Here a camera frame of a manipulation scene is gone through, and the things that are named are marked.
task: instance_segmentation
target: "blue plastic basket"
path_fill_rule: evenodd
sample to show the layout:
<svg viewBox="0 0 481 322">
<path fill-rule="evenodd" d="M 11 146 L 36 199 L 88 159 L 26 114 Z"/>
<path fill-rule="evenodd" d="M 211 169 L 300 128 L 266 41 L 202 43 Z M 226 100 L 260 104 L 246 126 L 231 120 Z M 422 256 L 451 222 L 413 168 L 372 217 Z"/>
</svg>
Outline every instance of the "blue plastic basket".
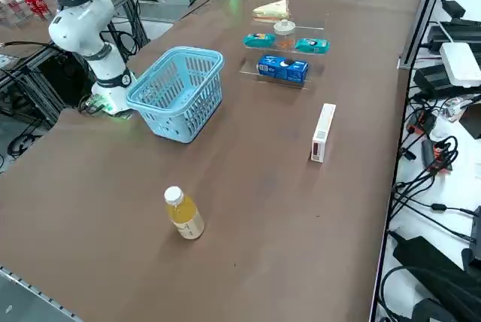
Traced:
<svg viewBox="0 0 481 322">
<path fill-rule="evenodd" d="M 144 72 L 127 104 L 139 111 L 152 131 L 189 143 L 222 101 L 221 53 L 174 47 Z"/>
</svg>

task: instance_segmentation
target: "bottle label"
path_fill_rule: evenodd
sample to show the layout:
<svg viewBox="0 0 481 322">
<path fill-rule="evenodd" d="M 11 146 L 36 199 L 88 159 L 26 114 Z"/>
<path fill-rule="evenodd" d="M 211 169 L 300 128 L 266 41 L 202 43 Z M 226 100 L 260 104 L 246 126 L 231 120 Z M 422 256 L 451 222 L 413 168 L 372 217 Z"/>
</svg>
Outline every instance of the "bottle label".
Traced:
<svg viewBox="0 0 481 322">
<path fill-rule="evenodd" d="M 185 239 L 196 239 L 200 237 L 204 231 L 204 220 L 198 211 L 196 211 L 194 217 L 187 223 L 174 223 L 174 225 Z"/>
</svg>

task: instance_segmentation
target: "white device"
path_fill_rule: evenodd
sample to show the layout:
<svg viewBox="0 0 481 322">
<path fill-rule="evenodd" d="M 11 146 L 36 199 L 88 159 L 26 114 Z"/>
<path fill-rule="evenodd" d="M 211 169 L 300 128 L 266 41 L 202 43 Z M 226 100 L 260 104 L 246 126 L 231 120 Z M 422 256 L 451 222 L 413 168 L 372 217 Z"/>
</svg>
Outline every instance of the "white device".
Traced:
<svg viewBox="0 0 481 322">
<path fill-rule="evenodd" d="M 310 159 L 314 162 L 323 163 L 325 148 L 328 142 L 329 129 L 331 128 L 332 118 L 336 111 L 336 105 L 324 104 L 321 115 L 314 130 L 313 143 L 311 144 Z"/>
<path fill-rule="evenodd" d="M 129 109 L 127 93 L 133 74 L 127 69 L 117 47 L 100 38 L 112 20 L 111 0 L 58 0 L 57 11 L 48 30 L 52 41 L 63 50 L 81 55 L 90 65 L 97 80 L 92 94 L 105 100 L 104 111 L 116 114 Z"/>
<path fill-rule="evenodd" d="M 441 45 L 440 54 L 452 85 L 457 87 L 481 85 L 481 70 L 468 44 L 446 42 Z"/>
</svg>

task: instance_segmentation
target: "teal package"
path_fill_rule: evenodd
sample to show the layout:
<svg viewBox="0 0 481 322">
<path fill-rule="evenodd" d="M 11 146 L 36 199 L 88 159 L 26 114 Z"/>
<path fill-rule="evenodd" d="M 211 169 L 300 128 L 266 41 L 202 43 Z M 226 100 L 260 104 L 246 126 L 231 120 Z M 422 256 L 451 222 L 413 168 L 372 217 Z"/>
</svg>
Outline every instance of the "teal package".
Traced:
<svg viewBox="0 0 481 322">
<path fill-rule="evenodd" d="M 276 42 L 275 34 L 248 34 L 244 45 L 248 47 L 271 47 Z"/>
<path fill-rule="evenodd" d="M 331 44 L 318 38 L 301 38 L 295 44 L 295 49 L 303 53 L 327 53 Z"/>
<path fill-rule="evenodd" d="M 309 64 L 306 61 L 287 59 L 281 56 L 264 55 L 257 65 L 260 75 L 275 77 L 303 84 Z"/>
</svg>

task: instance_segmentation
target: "white desk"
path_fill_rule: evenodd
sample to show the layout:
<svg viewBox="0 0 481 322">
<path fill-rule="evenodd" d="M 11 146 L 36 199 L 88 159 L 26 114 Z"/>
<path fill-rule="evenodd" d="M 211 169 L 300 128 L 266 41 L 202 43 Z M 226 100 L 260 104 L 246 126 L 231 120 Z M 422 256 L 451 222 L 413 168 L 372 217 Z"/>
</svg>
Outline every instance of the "white desk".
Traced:
<svg viewBox="0 0 481 322">
<path fill-rule="evenodd" d="M 479 7 L 481 0 L 456 1 L 466 10 L 466 14 L 463 17 L 464 19 L 481 21 L 481 8 Z M 437 1 L 434 7 L 431 20 L 451 20 L 451 17 L 442 9 L 440 1 Z M 426 30 L 423 43 L 427 42 L 427 34 L 431 25 Z M 417 59 L 415 69 L 442 63 L 440 57 L 429 53 L 426 49 L 419 49 Z M 419 89 L 410 90 L 410 96 L 418 91 Z M 412 110 L 411 107 L 408 107 L 406 113 L 409 114 Z M 429 190 L 415 196 L 415 199 L 425 204 L 436 202 L 445 204 L 448 207 L 475 210 L 481 205 L 481 180 L 475 176 L 476 162 L 481 163 L 481 140 L 474 140 L 459 122 L 450 123 L 445 120 L 440 120 L 440 118 L 438 118 L 437 122 L 439 124 L 437 125 L 436 133 L 442 132 L 445 136 L 454 135 L 458 139 L 459 155 L 452 164 L 453 171 L 448 175 L 438 175 L 433 186 Z M 406 134 L 407 132 L 404 128 L 403 139 Z M 404 146 L 407 146 L 416 137 L 416 134 L 411 135 L 405 141 Z M 396 177 L 397 182 L 413 180 L 421 170 L 424 169 L 421 157 L 422 140 L 424 140 L 424 138 L 421 138 L 410 148 L 410 151 L 417 156 L 416 160 L 409 161 L 406 158 L 400 160 Z M 443 213 L 433 212 L 430 208 L 417 205 L 413 202 L 408 202 L 408 204 L 456 232 L 465 235 L 471 234 L 472 218 L 466 214 L 457 211 L 445 211 Z M 468 243 L 449 234 L 410 209 L 403 208 L 389 224 L 389 230 L 394 230 L 405 238 L 414 238 L 419 235 L 425 237 L 437 249 L 456 263 L 456 265 L 463 268 L 461 250 L 467 248 Z M 396 242 L 391 237 L 388 237 L 383 262 L 383 276 L 390 269 L 400 265 L 392 256 L 395 245 Z M 432 297 L 407 271 L 402 270 L 394 273 L 386 282 L 386 304 L 397 314 L 410 317 L 413 306 L 427 296 Z M 385 316 L 386 313 L 383 308 L 378 306 L 377 320 Z"/>
</svg>

